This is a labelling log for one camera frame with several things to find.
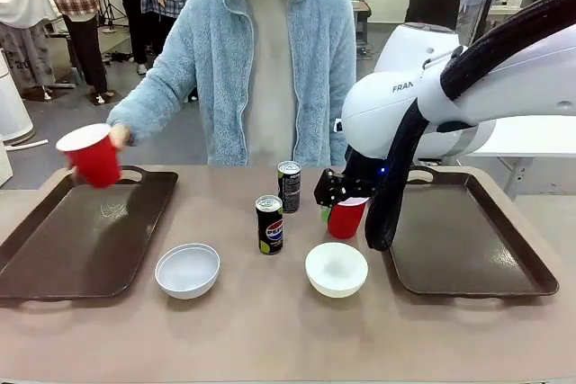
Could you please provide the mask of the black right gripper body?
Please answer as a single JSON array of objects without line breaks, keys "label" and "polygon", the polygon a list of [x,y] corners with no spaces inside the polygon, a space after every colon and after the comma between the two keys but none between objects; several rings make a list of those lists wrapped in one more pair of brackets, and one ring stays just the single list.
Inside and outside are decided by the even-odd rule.
[{"label": "black right gripper body", "polygon": [[357,186],[372,186],[373,197],[383,177],[389,172],[389,163],[385,159],[370,158],[354,150],[346,149],[346,167],[343,171],[345,184],[351,189]]}]

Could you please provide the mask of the person's right hand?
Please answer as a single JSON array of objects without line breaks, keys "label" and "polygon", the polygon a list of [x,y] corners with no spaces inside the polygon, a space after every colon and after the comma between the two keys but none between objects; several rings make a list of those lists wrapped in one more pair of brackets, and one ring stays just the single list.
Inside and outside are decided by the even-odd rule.
[{"label": "person's right hand", "polygon": [[118,151],[129,147],[133,141],[129,128],[121,124],[111,126],[109,137],[112,145]]}]

